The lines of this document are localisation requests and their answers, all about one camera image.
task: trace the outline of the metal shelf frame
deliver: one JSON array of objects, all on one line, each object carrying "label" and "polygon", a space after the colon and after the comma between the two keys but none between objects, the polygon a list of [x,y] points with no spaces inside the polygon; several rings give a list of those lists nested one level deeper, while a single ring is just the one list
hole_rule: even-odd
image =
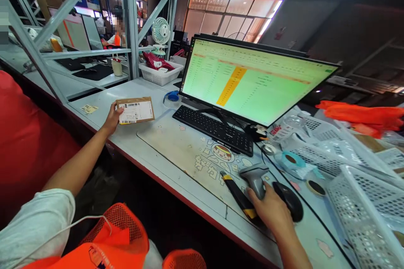
[{"label": "metal shelf frame", "polygon": [[[35,13],[32,11],[30,6],[28,5],[27,0],[18,0],[20,5],[22,6],[24,12],[27,15],[27,18],[31,22],[32,25],[37,25],[37,19],[35,18]],[[151,13],[147,22],[143,26],[140,33],[138,33],[138,24],[137,24],[137,5],[136,0],[122,0],[122,6],[124,9],[124,21],[125,21],[125,31],[126,31],[126,44],[127,48],[119,48],[113,50],[90,50],[90,51],[72,51],[72,52],[63,52],[63,53],[46,53],[41,54],[39,52],[40,47],[47,41],[47,39],[54,33],[57,27],[61,24],[64,18],[68,15],[68,13],[72,10],[74,5],[79,0],[65,0],[62,6],[58,9],[57,13],[50,18],[47,24],[42,28],[41,32],[36,36],[34,40],[32,40],[24,28],[23,23],[21,22],[19,16],[14,10],[12,4],[8,3],[9,8],[9,28],[15,34],[15,36],[20,41],[27,55],[35,65],[36,69],[41,74],[42,78],[49,86],[52,93],[55,95],[58,102],[61,104],[68,103],[66,96],[60,91],[57,87],[56,82],[52,76],[52,69],[46,63],[47,60],[61,59],[61,58],[75,58],[75,57],[87,57],[87,56],[95,56],[95,55],[109,55],[109,54],[119,54],[125,53],[128,58],[129,63],[129,79],[135,79],[139,77],[139,69],[138,69],[138,54],[139,51],[142,50],[152,50],[154,47],[139,47],[141,42],[141,37],[143,37],[153,22],[160,14],[164,6],[166,5],[168,0],[161,0],[159,4],[156,6],[154,11]],[[174,16],[175,9],[177,5],[177,0],[170,0],[170,29],[171,32],[174,26]],[[100,86],[95,84],[87,84],[94,86],[96,88],[100,88]]]}]

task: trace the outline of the plastic bottle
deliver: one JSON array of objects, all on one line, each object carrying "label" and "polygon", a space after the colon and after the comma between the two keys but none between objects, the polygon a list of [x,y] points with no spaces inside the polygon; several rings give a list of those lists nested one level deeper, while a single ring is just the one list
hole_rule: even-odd
[{"label": "plastic bottle", "polygon": [[269,139],[276,143],[287,139],[296,130],[303,128],[308,116],[310,116],[308,112],[301,111],[295,116],[284,118],[280,125],[275,126],[269,132]]}]

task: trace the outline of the white fan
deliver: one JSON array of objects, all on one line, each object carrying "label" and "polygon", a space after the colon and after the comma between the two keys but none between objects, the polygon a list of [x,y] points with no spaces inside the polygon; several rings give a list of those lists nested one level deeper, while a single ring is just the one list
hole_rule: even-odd
[{"label": "white fan", "polygon": [[164,56],[165,51],[163,47],[170,38],[170,27],[166,19],[159,17],[153,22],[153,27],[151,29],[153,40],[158,43],[153,46],[156,48],[152,50],[152,53],[159,56]]}]

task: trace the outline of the white cable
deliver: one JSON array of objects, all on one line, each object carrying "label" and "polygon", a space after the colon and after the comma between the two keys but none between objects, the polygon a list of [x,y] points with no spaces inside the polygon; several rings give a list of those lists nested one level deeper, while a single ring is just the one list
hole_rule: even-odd
[{"label": "white cable", "polygon": [[112,226],[110,224],[110,222],[106,219],[105,216],[85,216],[81,219],[79,219],[78,221],[74,222],[73,224],[67,226],[66,228],[63,228],[62,230],[60,230],[59,232],[57,232],[55,235],[53,235],[50,239],[48,239],[46,242],[44,242],[43,244],[41,244],[40,246],[36,247],[33,251],[31,251],[30,253],[28,253],[26,256],[23,256],[22,258],[20,258],[18,261],[16,261],[14,264],[12,264],[10,267],[8,267],[7,269],[13,269],[15,268],[17,265],[19,265],[23,260],[25,260],[26,258],[28,258],[31,254],[35,253],[38,249],[40,249],[41,247],[43,247],[45,244],[47,244],[49,241],[51,241],[53,238],[55,238],[56,236],[58,236],[59,234],[61,234],[62,232],[65,232],[66,230],[72,228],[73,226],[77,225],[78,223],[84,221],[85,219],[100,219],[103,218],[106,223],[109,226],[109,236],[111,236],[112,234]]}]

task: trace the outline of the plastic crate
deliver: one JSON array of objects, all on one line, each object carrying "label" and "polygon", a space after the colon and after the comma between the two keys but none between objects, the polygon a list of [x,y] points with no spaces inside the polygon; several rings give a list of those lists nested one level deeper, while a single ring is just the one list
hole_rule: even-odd
[{"label": "plastic crate", "polygon": [[[306,119],[306,127],[311,130],[312,136],[319,141],[347,141],[351,144],[363,165],[381,171],[385,174],[389,174],[397,181],[402,182],[401,179],[398,180],[399,176],[389,169],[383,161],[381,161],[375,154],[368,150],[355,137],[350,136],[347,132],[340,131],[334,125],[313,117],[308,117]],[[325,171],[332,177],[336,177],[340,174],[341,165],[350,165],[363,169],[358,166],[358,163],[354,163],[339,157],[336,154],[326,152],[319,147],[300,140],[296,134],[292,134],[289,138],[282,142],[282,149],[299,155],[306,163],[317,165],[320,170]]]},{"label": "plastic crate", "polygon": [[175,80],[178,77],[180,71],[184,69],[184,65],[177,64],[174,62],[167,61],[174,70],[168,71],[166,73],[159,72],[158,70],[151,69],[146,65],[146,63],[139,63],[139,69],[142,70],[143,78],[147,81],[153,82],[157,85],[164,86],[167,83]]},{"label": "plastic crate", "polygon": [[404,191],[348,165],[327,186],[361,268],[404,268]]}]

